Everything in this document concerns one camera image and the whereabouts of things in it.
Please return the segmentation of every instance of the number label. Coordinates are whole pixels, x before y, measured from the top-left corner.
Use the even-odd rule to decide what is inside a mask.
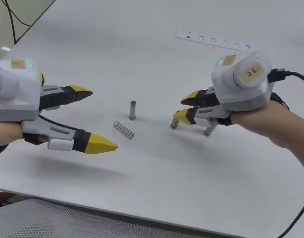
[[[246,70],[241,72],[244,83],[251,83],[262,74],[264,74],[264,69],[259,62],[251,65]]]
[[[12,59],[11,60],[11,68],[17,68],[17,69],[25,69],[25,60],[23,59]]]

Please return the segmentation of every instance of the human hand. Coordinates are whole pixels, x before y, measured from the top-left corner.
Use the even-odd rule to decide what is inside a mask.
[[[282,104],[270,101],[257,110],[231,114],[231,122],[259,135],[266,136],[274,144],[285,148],[286,145],[280,136],[283,127],[282,122],[283,119],[289,119],[292,114]]]
[[[7,145],[19,139],[23,139],[23,132],[20,123],[0,122],[0,146]]]

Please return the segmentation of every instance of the black cable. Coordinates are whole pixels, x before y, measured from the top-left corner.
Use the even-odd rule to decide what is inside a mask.
[[[3,3],[3,5],[5,5],[8,9],[10,9],[10,7],[8,7],[8,5],[6,4],[6,3],[4,3],[4,1],[3,0],[1,0],[1,2]],[[17,20],[20,22],[20,23],[22,23],[23,25],[25,25],[25,26],[31,26],[31,25],[29,25],[29,24],[26,24],[26,23],[24,23],[23,21],[21,21],[18,17],[17,17],[17,15],[10,9],[10,11],[11,11],[11,13],[14,15],[14,17],[15,18],[17,18]]]
[[[302,81],[304,81],[304,75],[297,73],[297,72],[290,72],[285,71],[285,69],[273,69],[270,74],[267,76],[267,80],[269,83],[278,82],[284,80],[287,76],[296,76],[300,78]],[[283,238],[287,235],[287,233],[294,227],[296,222],[301,218],[301,216],[304,213],[304,206],[302,207],[301,211],[298,213],[298,215],[295,217],[295,219],[292,221],[292,223],[287,227],[287,229],[278,237]]]
[[[13,34],[13,42],[14,44],[16,44],[16,36],[15,36],[15,30],[14,30],[14,24],[13,24],[13,17],[12,17],[12,13],[11,13],[11,9],[9,7],[9,4],[8,4],[8,1],[7,0],[4,0],[4,2],[6,7],[8,8],[8,13],[9,13],[9,16],[10,16],[10,21],[11,21],[11,27],[12,27],[12,34]]]
[[[296,76],[296,77],[300,78],[302,81],[304,81],[304,75],[297,73],[297,72],[286,71],[285,76]]]
[[[295,217],[295,219],[292,221],[292,223],[287,227],[287,229],[278,237],[278,238],[283,238],[284,236],[287,235],[287,233],[293,228],[293,226],[296,224],[296,222],[301,218],[301,216],[304,213],[304,206],[302,207],[301,211],[299,214]]]

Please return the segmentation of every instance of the power strip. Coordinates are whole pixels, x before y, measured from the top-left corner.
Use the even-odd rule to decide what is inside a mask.
[[[256,51],[256,48],[251,44],[240,43],[239,41],[232,41],[227,39],[219,39],[213,36],[206,36],[206,34],[201,34],[192,31],[185,31],[179,29],[176,31],[175,37],[182,40],[193,41],[197,43],[232,49],[246,53],[253,53],[254,51]]]

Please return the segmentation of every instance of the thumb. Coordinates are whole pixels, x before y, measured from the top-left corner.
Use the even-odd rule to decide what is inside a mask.
[[[0,122],[0,146],[22,138],[21,124],[16,122]]]

